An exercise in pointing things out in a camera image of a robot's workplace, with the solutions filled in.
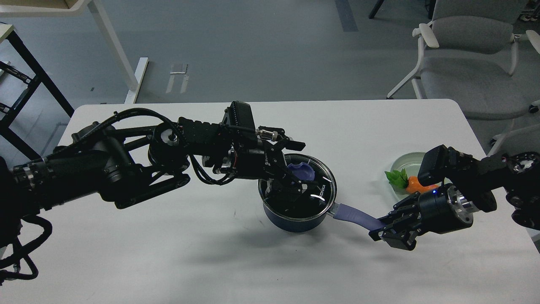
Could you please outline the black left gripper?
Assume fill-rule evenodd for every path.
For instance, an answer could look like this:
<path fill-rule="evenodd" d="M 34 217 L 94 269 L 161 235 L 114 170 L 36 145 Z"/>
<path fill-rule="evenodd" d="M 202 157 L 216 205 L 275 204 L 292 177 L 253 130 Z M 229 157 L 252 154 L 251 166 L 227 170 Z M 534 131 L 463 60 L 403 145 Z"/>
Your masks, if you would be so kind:
<path fill-rule="evenodd" d="M 237 147 L 230 154 L 230 144 L 202 144 L 203 166 L 212 167 L 213 173 L 240 179 L 269 179 L 267 204 L 272 207 L 291 207 L 307 189 L 305 182 L 313 180 L 313 168 L 307 163 L 288 164 L 284 176 L 275 175 L 268 154 L 282 155 L 283 149 L 302 151 L 305 142 L 295 141 L 282 128 L 258 127 L 258 137 L 263 140 L 256 148 Z"/>

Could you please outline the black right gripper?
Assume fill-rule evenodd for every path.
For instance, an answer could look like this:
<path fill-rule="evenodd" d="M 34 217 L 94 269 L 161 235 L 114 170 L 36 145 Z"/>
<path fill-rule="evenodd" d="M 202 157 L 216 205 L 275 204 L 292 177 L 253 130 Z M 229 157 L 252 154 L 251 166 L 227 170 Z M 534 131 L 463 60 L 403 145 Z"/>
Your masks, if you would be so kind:
<path fill-rule="evenodd" d="M 378 218 L 383 227 L 371 230 L 369 236 L 393 248 L 414 250 L 416 237 L 422 233 L 443 234 L 471 227 L 474 216 L 463 206 L 466 201 L 450 183 L 431 192 L 414 192 L 394 204 L 387 215 Z"/>

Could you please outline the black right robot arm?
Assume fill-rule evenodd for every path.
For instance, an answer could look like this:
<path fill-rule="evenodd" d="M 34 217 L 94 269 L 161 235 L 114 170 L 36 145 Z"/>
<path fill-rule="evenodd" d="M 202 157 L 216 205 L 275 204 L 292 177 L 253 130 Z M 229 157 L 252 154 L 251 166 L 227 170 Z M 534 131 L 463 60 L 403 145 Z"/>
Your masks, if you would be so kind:
<path fill-rule="evenodd" d="M 416 237 L 427 232 L 449 233 L 472 226 L 473 213 L 492 212 L 497 203 L 493 189 L 503 187 L 506 200 L 515 207 L 512 219 L 530 229 L 539 229 L 539 154 L 525 152 L 509 156 L 498 152 L 478 161 L 452 147 L 437 146 L 421 163 L 419 181 L 433 185 L 449 179 L 437 189 L 409 195 L 381 218 L 383 226 L 370 229 L 374 241 L 413 250 Z"/>

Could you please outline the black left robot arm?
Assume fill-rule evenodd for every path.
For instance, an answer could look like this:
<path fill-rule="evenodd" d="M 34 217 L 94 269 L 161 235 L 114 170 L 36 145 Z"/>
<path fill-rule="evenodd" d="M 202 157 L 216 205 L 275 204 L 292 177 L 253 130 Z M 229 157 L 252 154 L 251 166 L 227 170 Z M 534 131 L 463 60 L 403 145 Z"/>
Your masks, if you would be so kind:
<path fill-rule="evenodd" d="M 272 198 L 295 202 L 316 185 L 315 176 L 287 164 L 282 150 L 303 148 L 281 128 L 255 127 L 250 105 L 233 101 L 220 123 L 174 122 L 132 108 L 81 129 L 46 157 L 13 168 L 2 158 L 0 242 L 12 254 L 1 258 L 1 281 L 38 276 L 29 254 L 52 234 L 41 210 L 93 193 L 125 209 L 189 183 L 189 166 L 207 185 L 262 179 Z"/>

